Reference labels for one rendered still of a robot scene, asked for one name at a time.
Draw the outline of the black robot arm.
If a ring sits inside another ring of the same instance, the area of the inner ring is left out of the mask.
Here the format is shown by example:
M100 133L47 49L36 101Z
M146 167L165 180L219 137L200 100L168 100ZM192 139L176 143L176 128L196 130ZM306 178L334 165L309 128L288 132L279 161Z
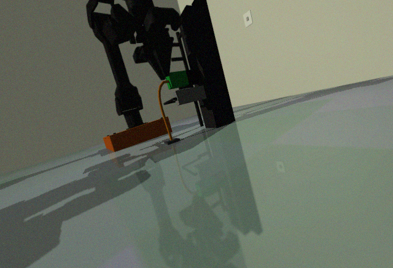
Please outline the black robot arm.
M116 112L118 116L124 114L128 129L131 129L147 122L142 121L139 112L143 109L142 99L138 88L128 79L119 44L127 41L135 44L134 33L143 32L144 28L136 12L129 9L137 0L124 1L128 11L114 4L114 0L88 0L86 7L89 27L104 46L117 85L114 93ZM94 12L98 2L110 4L111 14Z

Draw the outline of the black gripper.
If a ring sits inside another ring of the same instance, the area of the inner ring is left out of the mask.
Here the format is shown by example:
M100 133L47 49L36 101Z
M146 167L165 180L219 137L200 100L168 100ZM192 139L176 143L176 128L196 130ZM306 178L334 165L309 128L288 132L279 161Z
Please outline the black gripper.
M149 63L161 80L169 76L174 37L170 37L169 28L177 31L182 25L179 12L174 8L154 7L149 0L137 0L130 4L142 22L144 31L137 33L136 47L133 53L135 64Z

